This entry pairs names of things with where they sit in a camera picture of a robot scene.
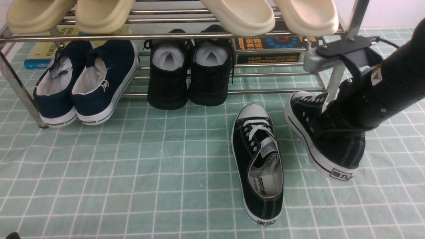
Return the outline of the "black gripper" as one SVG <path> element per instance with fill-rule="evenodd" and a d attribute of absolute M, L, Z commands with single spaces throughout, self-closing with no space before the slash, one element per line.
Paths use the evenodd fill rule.
<path fill-rule="evenodd" d="M 365 77 L 357 88 L 349 84 L 310 121 L 316 136 L 366 132 L 424 99 L 424 77 L 382 77 L 373 84 Z"/>

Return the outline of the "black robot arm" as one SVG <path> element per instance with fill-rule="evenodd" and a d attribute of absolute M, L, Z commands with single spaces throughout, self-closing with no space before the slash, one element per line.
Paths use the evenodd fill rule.
<path fill-rule="evenodd" d="M 424 20 L 386 59 L 370 48 L 373 42 L 378 38 L 353 36 L 315 49 L 327 64 L 342 62 L 352 79 L 309 121 L 314 135 L 366 132 L 424 99 Z"/>

